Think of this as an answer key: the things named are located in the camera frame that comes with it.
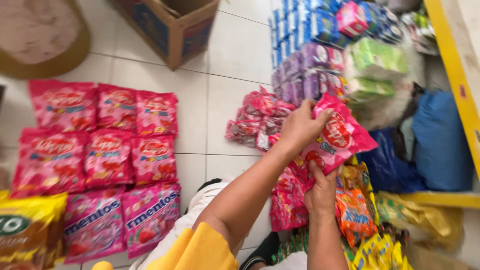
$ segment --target cardboard box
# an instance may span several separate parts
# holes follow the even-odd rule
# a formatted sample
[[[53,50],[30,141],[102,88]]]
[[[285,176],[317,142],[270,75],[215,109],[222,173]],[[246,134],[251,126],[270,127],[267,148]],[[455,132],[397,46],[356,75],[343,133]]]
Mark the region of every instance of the cardboard box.
[[[416,245],[408,245],[407,258],[415,270],[472,270],[462,261]]]
[[[220,0],[111,0],[171,70],[207,49]]]

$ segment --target yellow shirt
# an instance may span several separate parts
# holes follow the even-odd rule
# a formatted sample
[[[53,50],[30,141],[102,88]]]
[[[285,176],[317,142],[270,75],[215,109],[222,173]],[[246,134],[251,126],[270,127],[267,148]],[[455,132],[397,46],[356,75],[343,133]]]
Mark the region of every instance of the yellow shirt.
[[[101,263],[92,270],[107,270]],[[195,232],[183,230],[167,253],[150,263],[147,270],[237,270],[238,267],[227,241],[202,222]]]

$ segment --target lollipops logo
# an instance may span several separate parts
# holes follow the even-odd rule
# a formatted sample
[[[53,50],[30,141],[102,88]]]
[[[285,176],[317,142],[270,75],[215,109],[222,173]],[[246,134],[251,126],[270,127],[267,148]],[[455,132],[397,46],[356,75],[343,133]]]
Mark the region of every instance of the lollipops logo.
[[[123,105],[133,105],[135,100],[129,91],[116,90],[108,95],[108,98]]]
[[[81,105],[84,100],[83,95],[74,93],[73,89],[69,87],[47,92],[44,97],[45,100],[56,107],[74,107]]]
[[[168,152],[168,146],[158,140],[145,140],[140,144],[140,152],[146,156],[161,156]]]
[[[33,140],[32,146],[41,154],[59,155],[73,150],[74,143],[66,138],[45,138]]]
[[[147,99],[145,101],[145,107],[150,111],[166,111],[169,108],[169,105],[163,98],[154,98],[154,99]]]
[[[111,152],[120,147],[121,141],[114,137],[97,136],[92,143],[92,149],[101,152]]]
[[[347,148],[351,142],[351,133],[345,128],[343,117],[334,112],[324,127],[325,139],[337,148]]]

